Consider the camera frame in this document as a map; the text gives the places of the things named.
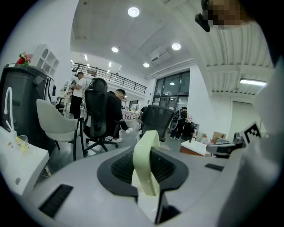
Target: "office chair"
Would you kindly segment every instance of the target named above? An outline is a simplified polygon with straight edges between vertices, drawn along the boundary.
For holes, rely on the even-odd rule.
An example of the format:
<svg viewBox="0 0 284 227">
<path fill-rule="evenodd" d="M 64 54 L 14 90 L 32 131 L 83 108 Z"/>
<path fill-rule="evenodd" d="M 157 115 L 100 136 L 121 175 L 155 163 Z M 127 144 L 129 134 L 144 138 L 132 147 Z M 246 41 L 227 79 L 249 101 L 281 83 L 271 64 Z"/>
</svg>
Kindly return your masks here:
<svg viewBox="0 0 284 227">
<path fill-rule="evenodd" d="M 94 141 L 95 143 L 86 149 L 84 149 L 84 155 L 87 155 L 87 151 L 97 145 L 101 145 L 105 151 L 108 151 L 105 144 L 114 144 L 118 147 L 117 143 L 112 140 L 105 139 L 109 136 L 107 131 L 106 122 L 106 109 L 107 109 L 107 83 L 104 79 L 93 78 L 89 87 L 85 91 L 85 105 L 87 111 L 87 118 L 84 121 L 84 133 L 87 138 L 86 142 Z M 114 135 L 120 128 L 120 121 L 115 121 L 116 127 Z"/>
<path fill-rule="evenodd" d="M 166 131 L 169 127 L 175 112 L 171 109 L 148 105 L 147 111 L 143 114 L 142 136 L 146 131 L 156 130 L 161 142 L 166 141 Z"/>
</svg>

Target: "mesh chair back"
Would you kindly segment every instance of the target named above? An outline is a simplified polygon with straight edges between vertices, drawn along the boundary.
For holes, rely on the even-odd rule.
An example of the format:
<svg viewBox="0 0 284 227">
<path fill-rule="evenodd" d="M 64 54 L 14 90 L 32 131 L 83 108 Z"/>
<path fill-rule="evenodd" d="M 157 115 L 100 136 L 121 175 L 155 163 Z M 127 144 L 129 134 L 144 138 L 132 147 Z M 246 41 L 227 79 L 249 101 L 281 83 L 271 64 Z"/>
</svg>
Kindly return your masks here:
<svg viewBox="0 0 284 227">
<path fill-rule="evenodd" d="M 142 135 L 144 135 L 146 131 L 156 130 L 160 140 L 164 141 L 166 130 L 169 127 L 174 114 L 175 112 L 171 109 L 162 106 L 148 105 L 147 111 L 144 113 Z"/>
<path fill-rule="evenodd" d="M 104 79 L 94 78 L 85 91 L 85 103 L 87 118 L 84 122 L 84 129 L 87 122 L 91 121 L 90 130 L 84 130 L 89 138 L 102 136 L 106 130 L 106 109 L 107 109 L 107 83 Z"/>
</svg>

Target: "white sneaker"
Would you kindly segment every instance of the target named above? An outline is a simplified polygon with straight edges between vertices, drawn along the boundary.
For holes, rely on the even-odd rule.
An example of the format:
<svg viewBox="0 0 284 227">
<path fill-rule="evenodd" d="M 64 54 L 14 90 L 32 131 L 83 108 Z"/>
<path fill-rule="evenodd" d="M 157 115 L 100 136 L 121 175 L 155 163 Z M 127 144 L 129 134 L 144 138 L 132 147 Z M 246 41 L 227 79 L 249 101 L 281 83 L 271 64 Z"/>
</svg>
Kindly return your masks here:
<svg viewBox="0 0 284 227">
<path fill-rule="evenodd" d="M 129 134 L 129 133 L 133 132 L 133 128 L 129 128 L 129 129 L 126 130 L 125 132 L 126 132 L 126 134 Z"/>
<path fill-rule="evenodd" d="M 118 138 L 118 139 L 112 139 L 111 142 L 114 142 L 114 143 L 120 143 L 122 141 L 122 138 Z"/>
</svg>

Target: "cardboard box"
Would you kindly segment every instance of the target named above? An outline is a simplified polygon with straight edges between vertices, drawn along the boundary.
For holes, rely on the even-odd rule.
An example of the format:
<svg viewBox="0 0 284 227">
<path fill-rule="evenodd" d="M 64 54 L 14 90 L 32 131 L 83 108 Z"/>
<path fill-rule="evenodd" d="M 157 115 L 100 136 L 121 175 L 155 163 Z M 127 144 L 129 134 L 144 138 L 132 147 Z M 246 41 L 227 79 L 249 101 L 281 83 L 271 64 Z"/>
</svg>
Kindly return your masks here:
<svg viewBox="0 0 284 227">
<path fill-rule="evenodd" d="M 219 132 L 214 132 L 213 133 L 213 137 L 212 137 L 212 140 L 214 141 L 214 144 L 216 143 L 218 138 L 225 139 L 226 138 L 226 134 L 219 133 Z"/>
</svg>

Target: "chair base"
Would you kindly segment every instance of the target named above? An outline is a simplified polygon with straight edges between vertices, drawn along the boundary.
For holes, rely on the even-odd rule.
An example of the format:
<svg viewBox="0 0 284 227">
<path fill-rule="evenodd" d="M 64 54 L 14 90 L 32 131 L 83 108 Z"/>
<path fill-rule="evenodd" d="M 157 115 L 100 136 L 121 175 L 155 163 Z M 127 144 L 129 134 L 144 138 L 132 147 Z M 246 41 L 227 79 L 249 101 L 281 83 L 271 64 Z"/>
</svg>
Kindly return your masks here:
<svg viewBox="0 0 284 227">
<path fill-rule="evenodd" d="M 92 139 L 86 139 L 86 143 L 89 143 L 89 141 L 93 141 L 95 142 L 94 144 L 92 144 L 91 146 L 87 147 L 86 149 L 84 149 L 83 153 L 84 153 L 84 156 L 86 156 L 88 154 L 88 150 L 94 148 L 95 146 L 102 146 L 103 149 L 107 152 L 108 149 L 106 148 L 105 144 L 114 144 L 116 148 L 119 147 L 119 145 L 117 143 L 114 143 L 112 142 L 111 140 L 108 140 L 106 141 L 105 138 L 99 138 L 98 140 L 92 140 Z"/>
</svg>

